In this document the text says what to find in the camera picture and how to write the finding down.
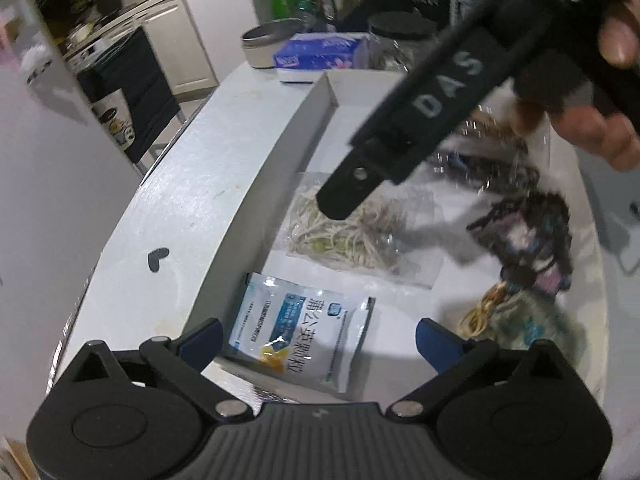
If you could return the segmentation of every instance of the metal rivet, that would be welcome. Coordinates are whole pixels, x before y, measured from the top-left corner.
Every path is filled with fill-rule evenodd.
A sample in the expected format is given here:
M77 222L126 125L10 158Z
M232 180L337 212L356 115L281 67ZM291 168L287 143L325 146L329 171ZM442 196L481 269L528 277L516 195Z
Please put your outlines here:
M242 415L248 409L249 406L242 400L221 400L216 404L216 411L225 418Z
M400 400L391 407L391 411L397 416L411 418L420 415L424 411L424 406L415 400Z
M369 175L367 174L367 170L365 170L364 168L356 168L355 170L353 170L353 176L356 180L359 181L367 180L369 177Z

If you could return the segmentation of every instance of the human hand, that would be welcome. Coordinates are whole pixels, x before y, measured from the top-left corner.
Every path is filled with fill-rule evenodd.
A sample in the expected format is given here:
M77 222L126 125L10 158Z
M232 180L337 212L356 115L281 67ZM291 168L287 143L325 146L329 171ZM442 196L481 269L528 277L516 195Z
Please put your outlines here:
M609 64L631 68L640 56L640 0L626 0L610 9L598 39L600 53ZM519 101L512 125L516 131L535 129L545 107ZM603 157L614 169L630 171L640 164L640 137L623 114L605 117L593 106L549 112L561 137L593 155Z

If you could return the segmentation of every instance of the metal tin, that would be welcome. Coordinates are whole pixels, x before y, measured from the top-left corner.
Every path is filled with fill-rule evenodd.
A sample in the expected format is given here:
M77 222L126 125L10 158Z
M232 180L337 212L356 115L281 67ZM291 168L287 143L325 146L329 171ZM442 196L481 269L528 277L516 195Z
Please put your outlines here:
M304 30L305 22L298 18L283 18L252 28L241 37L247 61L254 68L272 68L273 55Z

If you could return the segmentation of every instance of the white kitchen counter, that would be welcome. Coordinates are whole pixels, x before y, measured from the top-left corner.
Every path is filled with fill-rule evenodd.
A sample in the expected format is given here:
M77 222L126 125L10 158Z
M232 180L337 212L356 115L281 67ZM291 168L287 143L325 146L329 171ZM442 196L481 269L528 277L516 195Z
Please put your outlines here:
M180 335L226 229L312 88L283 85L272 71L252 70L246 63L224 81L144 181L105 246L62 369L91 339L103 339L119 350L137 348L154 335ZM609 215L613 211L610 190L619 191L626 182L625 190L633 193L640 189L632 185L640 173L619 176L597 160L585 158L583 163L600 236L607 237L610 229L603 211ZM629 198L622 197L619 206L627 201L628 209ZM626 217L623 227L631 240L640 235L640 228ZM606 274L612 310L605 406L616 446L603 478L629 480L640 476L640 308L636 307L640 279L625 277L611 256L610 244L603 241L603 245L610 251ZM636 245L640 258L640 242ZM146 267L147 254L160 247L171 251L162 261L162 271L147 270L133 278L130 266ZM175 283L174 295L158 293L155 280Z
M77 54L78 52L80 52L85 47L87 47L90 44L92 44L95 40L99 40L101 36L103 36L105 33L109 32L111 29L113 29L113 28L117 27L118 25L120 25L121 23L124 23L127 20L133 18L136 14L139 14L143 10L147 10L148 8L153 7L154 5L157 5L157 4L159 4L161 2L164 2L164 1L165 0L146 0L146 1L142 2L141 4L139 4L138 6L135 6L133 9L128 10L123 15L118 16L117 18L115 18L114 20L110 21L106 25L103 25L102 27L95 29L84 41L82 41L77 46L73 47L69 52L67 52L63 56L63 59L66 61L70 57L72 57L75 54Z

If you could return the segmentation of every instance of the black heart sticker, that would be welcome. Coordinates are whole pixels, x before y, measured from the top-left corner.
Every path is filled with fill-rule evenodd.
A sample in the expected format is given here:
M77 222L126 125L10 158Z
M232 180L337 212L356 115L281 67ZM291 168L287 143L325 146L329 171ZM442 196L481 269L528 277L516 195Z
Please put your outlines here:
M160 270L160 260L163 260L168 255L169 249L167 249L166 247L160 247L155 251L151 251L146 257L146 260L149 264L149 270L151 272L158 272L158 270Z

